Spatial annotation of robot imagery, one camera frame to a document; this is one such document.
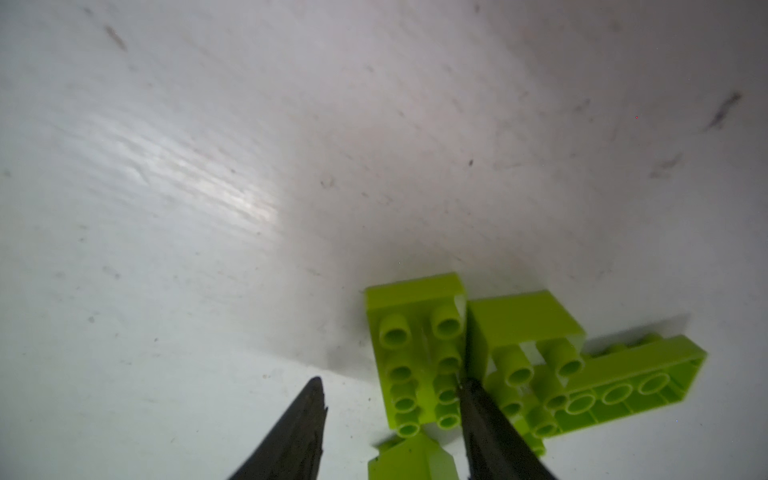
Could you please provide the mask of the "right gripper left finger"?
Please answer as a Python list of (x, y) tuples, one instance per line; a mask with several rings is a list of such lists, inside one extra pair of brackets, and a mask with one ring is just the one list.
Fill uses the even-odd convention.
[(328, 408), (322, 379), (311, 378), (232, 480), (315, 480)]

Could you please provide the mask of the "green lego plate long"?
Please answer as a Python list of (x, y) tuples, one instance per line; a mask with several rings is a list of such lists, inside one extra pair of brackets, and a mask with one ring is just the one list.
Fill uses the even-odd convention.
[(389, 428), (410, 438), (426, 424), (459, 426), (467, 294), (458, 274), (372, 286), (364, 303)]

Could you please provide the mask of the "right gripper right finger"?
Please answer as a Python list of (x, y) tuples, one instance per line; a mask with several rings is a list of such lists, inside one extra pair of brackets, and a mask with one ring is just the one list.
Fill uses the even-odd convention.
[(458, 396), (471, 479), (555, 479), (478, 380), (462, 379)]

